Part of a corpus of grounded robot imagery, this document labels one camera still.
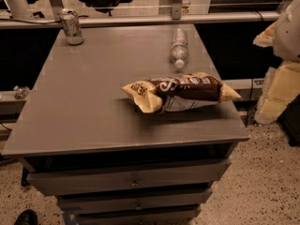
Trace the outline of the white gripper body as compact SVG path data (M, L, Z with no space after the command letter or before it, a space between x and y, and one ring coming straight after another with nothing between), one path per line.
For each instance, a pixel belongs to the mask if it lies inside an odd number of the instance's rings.
M273 40L274 55L286 61L300 61L300 0L292 0L281 12Z

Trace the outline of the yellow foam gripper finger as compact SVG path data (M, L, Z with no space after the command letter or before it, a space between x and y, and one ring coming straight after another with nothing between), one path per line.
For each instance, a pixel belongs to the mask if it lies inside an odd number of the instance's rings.
M264 31L254 38L253 44L263 48L272 47L276 25L276 22L270 24Z
M278 68L270 67L263 81L254 120L259 124L276 121L299 94L299 62L284 61Z

